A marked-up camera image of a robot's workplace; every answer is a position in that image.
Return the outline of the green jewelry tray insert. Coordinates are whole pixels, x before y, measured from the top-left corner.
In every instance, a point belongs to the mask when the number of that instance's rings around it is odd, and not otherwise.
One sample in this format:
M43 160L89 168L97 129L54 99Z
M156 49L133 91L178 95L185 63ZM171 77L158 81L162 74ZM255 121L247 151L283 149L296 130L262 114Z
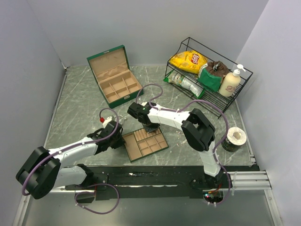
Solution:
M130 162L135 162L167 149L169 146L162 134L151 136L144 128L123 135L125 148Z

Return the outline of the silver pearl bangle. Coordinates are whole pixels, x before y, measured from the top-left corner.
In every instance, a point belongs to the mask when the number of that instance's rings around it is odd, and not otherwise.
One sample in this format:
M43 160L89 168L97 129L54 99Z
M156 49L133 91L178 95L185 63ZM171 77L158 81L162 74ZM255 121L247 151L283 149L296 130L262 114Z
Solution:
M125 121L127 120L127 117L124 117L122 115L118 115L116 121L120 124L120 125L124 125Z

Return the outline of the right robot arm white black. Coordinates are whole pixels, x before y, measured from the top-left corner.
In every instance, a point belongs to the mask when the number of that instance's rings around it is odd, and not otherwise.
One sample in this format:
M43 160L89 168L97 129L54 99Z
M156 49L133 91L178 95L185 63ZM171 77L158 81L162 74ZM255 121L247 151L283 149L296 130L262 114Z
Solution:
M206 174L206 184L215 188L222 182L221 167L214 153L215 127L201 112L163 108L155 103L132 103L127 113L148 129L167 125L183 132L190 147L199 152Z

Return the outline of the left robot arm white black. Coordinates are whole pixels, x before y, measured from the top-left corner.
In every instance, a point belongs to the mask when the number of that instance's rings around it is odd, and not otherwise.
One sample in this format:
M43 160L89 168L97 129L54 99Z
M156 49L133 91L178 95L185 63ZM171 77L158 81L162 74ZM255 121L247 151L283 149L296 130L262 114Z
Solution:
M59 148L40 146L31 153L16 174L16 180L24 186L23 195L34 199L46 196L53 188L78 185L88 189L93 184L93 173L83 164L71 166L84 157L99 154L108 148L116 149L124 144L122 125L110 121L105 128L88 134L78 142Z

